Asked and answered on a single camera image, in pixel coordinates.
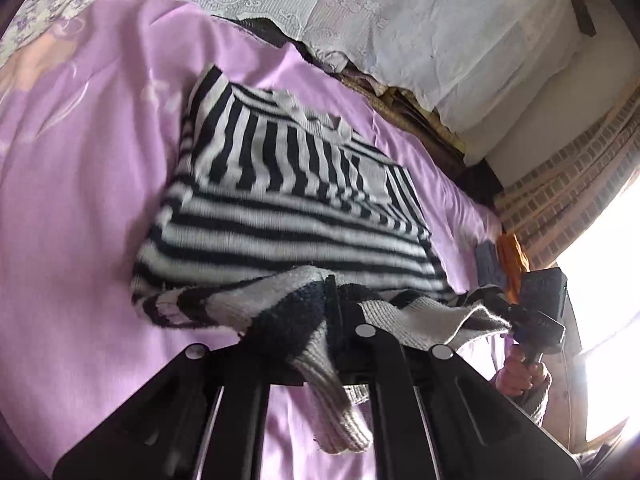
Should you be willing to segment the right hand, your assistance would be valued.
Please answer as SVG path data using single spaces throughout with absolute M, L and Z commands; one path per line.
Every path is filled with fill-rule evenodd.
M 548 377 L 544 364 L 527 364 L 525 352 L 518 344 L 514 344 L 506 352 L 506 359 L 495 377 L 494 384 L 504 396 L 517 398 L 542 385 Z

